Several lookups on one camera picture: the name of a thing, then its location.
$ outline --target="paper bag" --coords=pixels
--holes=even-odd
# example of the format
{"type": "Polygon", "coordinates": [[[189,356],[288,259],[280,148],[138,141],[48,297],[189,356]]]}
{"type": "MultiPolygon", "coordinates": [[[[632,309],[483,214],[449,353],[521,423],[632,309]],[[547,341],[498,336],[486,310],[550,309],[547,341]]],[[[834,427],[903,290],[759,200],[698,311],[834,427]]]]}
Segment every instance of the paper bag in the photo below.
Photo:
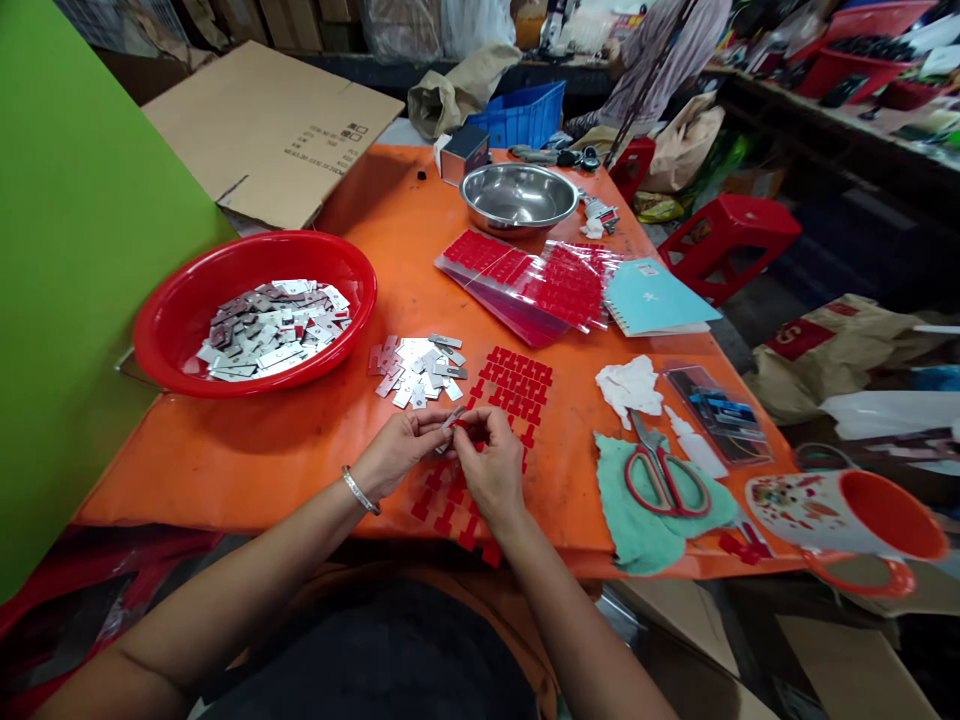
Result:
{"type": "Polygon", "coordinates": [[[410,124],[431,142],[461,127],[468,116],[483,112],[500,78],[521,57],[516,47],[491,43],[446,76],[428,71],[407,93],[410,124]]]}
{"type": "Polygon", "coordinates": [[[657,149],[641,190],[674,193],[693,182],[723,124],[723,108],[710,108],[716,96],[712,92],[691,98],[657,135],[657,149]]]}
{"type": "Polygon", "coordinates": [[[777,425],[805,422],[824,414],[818,406],[827,398],[866,387],[869,370],[919,357],[949,339],[912,330],[923,323],[847,294],[754,348],[757,370],[743,379],[777,425]]]}

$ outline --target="scissors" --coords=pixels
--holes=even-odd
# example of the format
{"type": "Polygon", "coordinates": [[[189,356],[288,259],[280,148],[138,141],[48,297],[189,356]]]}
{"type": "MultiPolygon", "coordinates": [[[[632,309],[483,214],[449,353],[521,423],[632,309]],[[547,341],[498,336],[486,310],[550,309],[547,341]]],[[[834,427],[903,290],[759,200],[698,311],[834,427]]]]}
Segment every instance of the scissors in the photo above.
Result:
{"type": "Polygon", "coordinates": [[[668,515],[670,517],[698,518],[710,512],[713,501],[710,499],[710,493],[707,492],[706,486],[700,476],[687,463],[675,455],[667,454],[660,444],[664,439],[663,433],[656,430],[647,430],[643,420],[640,419],[640,413],[636,410],[630,410],[630,420],[633,421],[633,426],[637,429],[640,444],[637,445],[636,451],[627,460],[627,466],[624,468],[623,474],[627,482],[627,489],[640,504],[640,507],[656,515],[668,515]],[[636,460],[640,460],[646,468],[650,484],[657,496],[655,505],[643,499],[630,478],[630,472],[636,460]],[[700,491],[701,501],[696,507],[688,507],[684,504],[683,497],[677,489],[676,482],[674,482],[671,465],[690,478],[693,484],[697,486],[697,490],[700,491]]]}

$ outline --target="orange table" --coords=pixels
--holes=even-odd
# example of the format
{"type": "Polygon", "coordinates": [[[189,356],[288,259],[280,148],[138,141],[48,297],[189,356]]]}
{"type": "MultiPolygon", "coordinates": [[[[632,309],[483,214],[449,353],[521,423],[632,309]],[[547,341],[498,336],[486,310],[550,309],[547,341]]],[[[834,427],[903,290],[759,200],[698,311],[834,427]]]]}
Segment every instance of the orange table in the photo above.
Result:
{"type": "MultiPolygon", "coordinates": [[[[497,160],[505,158],[505,151],[497,160]]],[[[624,207],[610,247],[628,257],[656,251],[626,211],[609,177],[567,171],[608,204],[624,207]]],[[[551,237],[581,242],[578,211],[551,237]]],[[[456,187],[437,177],[431,151],[374,146],[344,179],[323,209],[317,228],[360,248],[380,282],[377,307],[359,349],[337,370],[305,387],[229,401],[161,395],[133,432],[98,487],[77,513],[85,525],[167,523],[249,533],[271,527],[318,490],[338,481],[386,418],[396,411],[374,394],[380,379],[366,374],[367,349],[387,334],[430,333],[464,340],[465,367],[476,379],[491,349],[500,345],[553,368],[553,386],[542,411],[536,447],[525,476],[528,507],[551,542],[580,577],[615,577],[614,550],[597,489],[593,431],[635,441],[603,400],[594,375],[604,365],[647,354],[656,367],[670,360],[702,365],[719,382],[748,392],[709,334],[627,339],[616,327],[589,335],[569,331],[554,345],[531,350],[452,280],[434,259],[469,226],[456,187]],[[417,180],[426,170],[428,179],[417,180]]],[[[672,390],[661,389],[672,407],[683,408],[672,390]]],[[[445,395],[439,401],[452,405],[445,395]]],[[[760,413],[776,461],[735,471],[728,486],[742,498],[750,477],[795,470],[791,451],[770,419],[760,413]]],[[[665,419],[653,426],[676,440],[665,419]]],[[[384,503],[379,518],[357,528],[365,537],[435,537],[431,525],[410,514],[423,490],[426,470],[411,473],[384,503]]],[[[456,536],[462,528],[456,528],[456,536]]],[[[777,558],[749,566],[717,545],[716,533],[690,542],[670,575],[709,578],[794,570],[803,567],[790,546],[768,537],[777,558]]],[[[481,526],[479,537],[489,537],[481,526]]]]}

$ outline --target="notebook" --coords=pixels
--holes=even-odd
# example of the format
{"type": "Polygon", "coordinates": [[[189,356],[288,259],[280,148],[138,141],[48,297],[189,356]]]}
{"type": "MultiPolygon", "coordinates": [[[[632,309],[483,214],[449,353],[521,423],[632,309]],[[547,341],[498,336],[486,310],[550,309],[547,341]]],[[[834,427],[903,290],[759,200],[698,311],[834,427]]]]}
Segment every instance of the notebook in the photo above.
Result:
{"type": "Polygon", "coordinates": [[[656,260],[625,262],[604,292],[604,303],[627,337],[709,332],[720,313],[656,260]]]}

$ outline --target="silver bangle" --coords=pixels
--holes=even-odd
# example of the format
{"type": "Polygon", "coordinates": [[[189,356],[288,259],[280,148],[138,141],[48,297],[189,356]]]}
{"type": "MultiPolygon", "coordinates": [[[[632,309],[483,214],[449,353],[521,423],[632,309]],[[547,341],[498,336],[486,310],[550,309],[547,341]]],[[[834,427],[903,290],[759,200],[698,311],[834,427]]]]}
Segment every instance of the silver bangle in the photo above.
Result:
{"type": "Polygon", "coordinates": [[[347,484],[347,487],[350,488],[350,492],[353,493],[354,497],[360,501],[360,504],[363,505],[367,512],[372,512],[374,515],[380,514],[380,503],[374,505],[367,499],[367,496],[363,494],[363,490],[357,485],[356,481],[353,479],[353,476],[350,474],[350,466],[343,466],[343,481],[347,484]]]}

